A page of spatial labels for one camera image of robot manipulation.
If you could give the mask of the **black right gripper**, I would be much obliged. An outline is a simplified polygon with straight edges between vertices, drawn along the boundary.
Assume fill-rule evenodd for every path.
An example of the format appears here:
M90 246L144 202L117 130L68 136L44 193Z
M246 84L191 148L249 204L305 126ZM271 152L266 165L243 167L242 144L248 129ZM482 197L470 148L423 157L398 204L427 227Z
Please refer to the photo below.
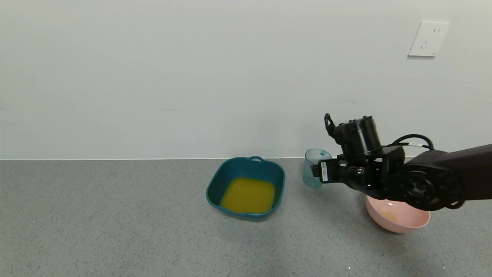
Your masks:
M318 177L322 184L346 184L348 182L347 162L341 159L321 160L311 164L313 177Z

